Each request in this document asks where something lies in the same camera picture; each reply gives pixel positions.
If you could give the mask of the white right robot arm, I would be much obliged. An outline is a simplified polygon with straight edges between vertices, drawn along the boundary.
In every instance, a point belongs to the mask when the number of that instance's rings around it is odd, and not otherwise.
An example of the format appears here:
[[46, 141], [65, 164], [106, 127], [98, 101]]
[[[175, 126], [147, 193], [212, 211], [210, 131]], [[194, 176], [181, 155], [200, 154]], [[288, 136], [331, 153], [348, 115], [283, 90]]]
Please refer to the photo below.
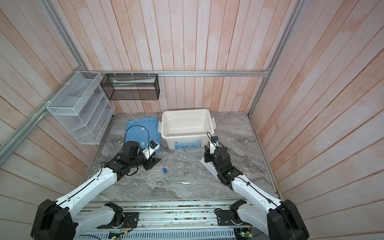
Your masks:
[[236, 225], [248, 223], [271, 240], [307, 240], [308, 229], [296, 207], [290, 201], [275, 198], [252, 183], [231, 163], [227, 148], [205, 146], [201, 163], [230, 190], [242, 195], [230, 206], [230, 221]]

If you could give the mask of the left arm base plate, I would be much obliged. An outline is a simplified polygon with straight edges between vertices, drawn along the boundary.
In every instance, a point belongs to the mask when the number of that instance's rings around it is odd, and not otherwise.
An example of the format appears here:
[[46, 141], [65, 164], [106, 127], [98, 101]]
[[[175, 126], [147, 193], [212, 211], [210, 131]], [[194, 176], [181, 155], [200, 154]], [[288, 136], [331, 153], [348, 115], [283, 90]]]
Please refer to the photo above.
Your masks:
[[101, 225], [97, 229], [112, 229], [112, 228], [129, 228], [135, 229], [138, 225], [139, 212], [123, 212], [114, 217], [112, 222], [106, 225]]

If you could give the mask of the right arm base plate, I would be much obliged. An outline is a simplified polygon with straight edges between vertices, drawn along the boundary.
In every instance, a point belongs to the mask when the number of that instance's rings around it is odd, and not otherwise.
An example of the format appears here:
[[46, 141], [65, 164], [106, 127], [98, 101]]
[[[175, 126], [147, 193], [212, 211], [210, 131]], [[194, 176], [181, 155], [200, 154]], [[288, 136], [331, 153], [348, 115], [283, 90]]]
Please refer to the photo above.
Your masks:
[[232, 210], [215, 209], [214, 213], [219, 226], [251, 226], [251, 224], [241, 221]]

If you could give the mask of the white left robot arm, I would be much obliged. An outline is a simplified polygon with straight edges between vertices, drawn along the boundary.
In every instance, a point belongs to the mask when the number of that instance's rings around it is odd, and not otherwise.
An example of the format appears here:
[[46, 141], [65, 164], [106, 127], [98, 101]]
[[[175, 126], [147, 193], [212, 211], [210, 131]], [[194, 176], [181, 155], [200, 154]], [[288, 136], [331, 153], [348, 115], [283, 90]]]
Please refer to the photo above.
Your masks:
[[146, 171], [153, 168], [161, 158], [156, 150], [160, 145], [150, 141], [145, 149], [138, 142], [129, 141], [93, 177], [75, 190], [55, 201], [45, 200], [37, 210], [31, 237], [34, 240], [73, 240], [89, 230], [100, 226], [120, 229], [125, 224], [123, 208], [106, 203], [101, 208], [81, 214], [80, 211], [98, 194], [114, 185], [124, 176], [132, 176], [139, 167]]

